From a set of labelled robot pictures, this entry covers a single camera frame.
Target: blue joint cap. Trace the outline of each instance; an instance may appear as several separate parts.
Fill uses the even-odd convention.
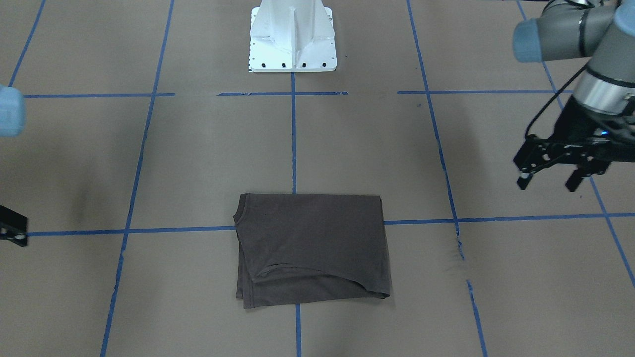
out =
[[[635,0],[625,0],[617,8],[613,22],[625,34],[635,37]]]
[[[535,18],[521,22],[514,30],[514,56],[518,62],[542,62],[538,22]]]
[[[0,137],[16,137],[24,129],[26,110],[19,90],[0,84]]]

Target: folded cloth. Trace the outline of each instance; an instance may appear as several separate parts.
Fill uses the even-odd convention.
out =
[[[242,194],[234,221],[245,309],[390,296],[379,196]]]

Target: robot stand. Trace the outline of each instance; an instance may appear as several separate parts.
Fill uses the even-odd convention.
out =
[[[322,0],[262,0],[251,11],[250,72],[337,68],[333,12]]]

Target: white mounting plate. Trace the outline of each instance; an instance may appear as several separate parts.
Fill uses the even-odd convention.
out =
[[[251,26],[260,7],[251,11]],[[333,27],[333,10],[324,7]],[[315,39],[305,48],[297,51],[294,66],[291,51],[276,46],[270,39],[251,37],[249,46],[250,72],[330,72],[337,68],[335,39]]]

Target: dark gray fabric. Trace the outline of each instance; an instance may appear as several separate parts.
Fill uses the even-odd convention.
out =
[[[379,196],[242,194],[234,221],[245,309],[390,296]]]

